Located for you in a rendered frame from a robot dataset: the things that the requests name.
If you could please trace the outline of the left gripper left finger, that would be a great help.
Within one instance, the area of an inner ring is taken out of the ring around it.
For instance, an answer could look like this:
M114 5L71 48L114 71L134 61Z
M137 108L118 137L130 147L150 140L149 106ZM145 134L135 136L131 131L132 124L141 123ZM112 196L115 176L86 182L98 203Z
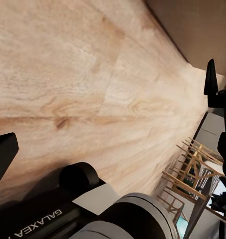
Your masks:
M0 181L18 152L19 146L14 132L0 136Z

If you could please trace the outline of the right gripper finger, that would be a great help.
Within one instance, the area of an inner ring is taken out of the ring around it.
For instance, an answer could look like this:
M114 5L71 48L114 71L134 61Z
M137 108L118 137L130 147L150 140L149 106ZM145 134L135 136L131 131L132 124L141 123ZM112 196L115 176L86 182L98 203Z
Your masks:
M218 100L218 84L214 59L211 59L207 65L206 80L204 87L204 95L208 95L208 99Z

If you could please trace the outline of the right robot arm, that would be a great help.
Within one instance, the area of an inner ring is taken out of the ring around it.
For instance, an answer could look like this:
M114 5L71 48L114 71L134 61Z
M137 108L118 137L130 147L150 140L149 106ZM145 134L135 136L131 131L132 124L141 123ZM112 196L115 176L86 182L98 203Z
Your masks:
M204 95L208 95L208 108L224 109L225 133L226 133L226 90L218 91L217 74L214 59L207 65ZM226 162L223 162L223 172L226 175Z

